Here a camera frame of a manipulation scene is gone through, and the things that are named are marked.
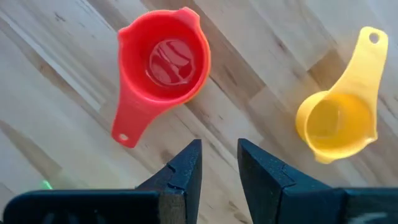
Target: wooden table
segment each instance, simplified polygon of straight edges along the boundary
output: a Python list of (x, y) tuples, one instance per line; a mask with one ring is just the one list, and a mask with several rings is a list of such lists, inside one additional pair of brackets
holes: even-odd
[[(123, 148), (109, 134), (117, 30), (148, 10), (182, 6), (201, 16), (210, 78), (135, 149)], [(203, 140), (199, 223), (251, 223), (238, 138), (333, 186), (397, 186), (397, 10), (392, 0), (1, 0), (0, 210), (44, 179), (55, 188), (132, 188), (195, 138)], [(319, 164), (295, 131), (295, 112), (340, 77), (362, 26), (390, 37), (379, 140)]]

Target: red measuring cup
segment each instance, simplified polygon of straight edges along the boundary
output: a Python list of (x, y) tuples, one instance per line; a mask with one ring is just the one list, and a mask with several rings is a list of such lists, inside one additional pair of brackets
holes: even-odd
[(119, 39), (120, 95), (112, 137), (134, 147), (159, 114), (185, 103), (205, 83), (210, 48), (199, 15), (185, 7), (148, 12)]

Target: yellow measuring cup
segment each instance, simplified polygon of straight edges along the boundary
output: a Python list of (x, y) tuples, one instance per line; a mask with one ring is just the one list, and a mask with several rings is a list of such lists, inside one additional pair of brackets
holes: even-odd
[(363, 27), (340, 79), (300, 105), (296, 129), (318, 162), (352, 156), (377, 139), (377, 93), (387, 48), (387, 34)]

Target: hanging hole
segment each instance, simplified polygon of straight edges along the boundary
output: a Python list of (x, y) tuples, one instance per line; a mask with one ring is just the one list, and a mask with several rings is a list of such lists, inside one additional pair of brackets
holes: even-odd
[(127, 141), (129, 139), (129, 137), (127, 137), (125, 134), (120, 134), (119, 139), (122, 141)]
[(371, 33), (371, 35), (369, 36), (369, 40), (370, 40), (372, 43), (376, 44), (376, 43), (379, 42), (379, 35), (378, 35), (378, 34), (375, 34), (375, 33)]

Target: light wood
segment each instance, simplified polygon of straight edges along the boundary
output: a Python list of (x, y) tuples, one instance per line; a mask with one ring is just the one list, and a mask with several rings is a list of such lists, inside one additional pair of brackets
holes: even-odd
[[(182, 6), (201, 16), (210, 78), (192, 101), (159, 116), (135, 149), (123, 148), (109, 133), (117, 30), (149, 10)], [(332, 186), (396, 187), (397, 10), (393, 0), (0, 1), (0, 210), (44, 179), (60, 189), (132, 188), (195, 138), (203, 140), (199, 223), (251, 223), (238, 138)], [(363, 26), (389, 35), (379, 140), (319, 164), (295, 131), (295, 112), (340, 77)]]

